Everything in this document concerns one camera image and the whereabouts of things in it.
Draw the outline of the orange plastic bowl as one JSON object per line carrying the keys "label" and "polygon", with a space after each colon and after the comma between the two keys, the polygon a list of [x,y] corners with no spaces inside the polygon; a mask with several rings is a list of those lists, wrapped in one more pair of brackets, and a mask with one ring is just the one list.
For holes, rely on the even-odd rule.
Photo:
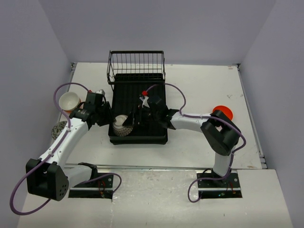
{"label": "orange plastic bowl", "polygon": [[231,120],[231,121],[233,120],[233,112],[224,105],[218,105],[218,106],[214,107],[213,112],[214,111],[222,111],[229,118],[229,120]]}
{"label": "orange plastic bowl", "polygon": [[78,104],[77,104],[75,107],[73,107],[73,108],[70,109],[70,110],[67,110],[66,112],[67,112],[67,113],[71,113],[73,110],[75,110],[76,108],[78,108],[78,106],[80,105],[80,103],[81,103],[81,99],[79,99]]}

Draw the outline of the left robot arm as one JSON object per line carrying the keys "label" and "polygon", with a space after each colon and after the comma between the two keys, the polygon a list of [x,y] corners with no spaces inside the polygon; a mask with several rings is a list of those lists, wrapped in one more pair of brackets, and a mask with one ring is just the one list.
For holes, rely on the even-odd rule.
{"label": "left robot arm", "polygon": [[69,115],[68,122],[50,148],[38,159],[26,164],[27,188],[33,195],[60,201],[71,187],[98,183],[97,167],[86,162],[65,170],[66,162],[80,139],[93,125],[104,126],[114,122],[110,103],[104,90],[88,92],[86,100]]}

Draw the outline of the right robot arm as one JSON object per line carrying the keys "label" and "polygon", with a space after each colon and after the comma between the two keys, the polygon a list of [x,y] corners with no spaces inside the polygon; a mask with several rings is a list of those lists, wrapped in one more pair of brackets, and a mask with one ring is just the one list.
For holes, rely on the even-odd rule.
{"label": "right robot arm", "polygon": [[216,110],[205,115],[182,114],[178,109],[169,109],[156,95],[140,99],[142,105],[128,114],[123,121],[124,127],[156,122],[165,129],[184,129],[204,134],[215,152],[212,182],[218,187],[228,182],[233,150],[241,137],[241,132],[222,111]]}

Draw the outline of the beige ceramic bowl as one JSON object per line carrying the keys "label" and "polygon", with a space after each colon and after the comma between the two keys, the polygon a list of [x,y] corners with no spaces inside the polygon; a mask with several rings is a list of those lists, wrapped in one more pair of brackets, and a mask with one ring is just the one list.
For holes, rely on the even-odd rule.
{"label": "beige ceramic bowl", "polygon": [[59,107],[64,111],[74,110],[80,103],[79,96],[74,92],[66,92],[59,99]]}

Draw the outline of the brown patterned white bowl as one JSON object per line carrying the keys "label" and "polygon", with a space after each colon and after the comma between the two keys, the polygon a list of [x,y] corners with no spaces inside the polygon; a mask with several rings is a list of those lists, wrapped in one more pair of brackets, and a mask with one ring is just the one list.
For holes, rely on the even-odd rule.
{"label": "brown patterned white bowl", "polygon": [[124,137],[132,132],[133,126],[123,126],[127,117],[128,116],[126,115],[118,115],[115,117],[115,121],[113,122],[113,132],[116,136]]}

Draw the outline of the pink floral ceramic bowl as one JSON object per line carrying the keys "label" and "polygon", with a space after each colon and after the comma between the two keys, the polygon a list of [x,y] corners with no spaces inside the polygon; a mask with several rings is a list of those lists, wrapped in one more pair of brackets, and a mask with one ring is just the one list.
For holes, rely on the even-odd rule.
{"label": "pink floral ceramic bowl", "polygon": [[67,124],[67,121],[61,121],[58,122],[51,131],[51,136],[53,140],[56,140],[57,137],[61,134],[61,132],[64,130],[65,126]]}

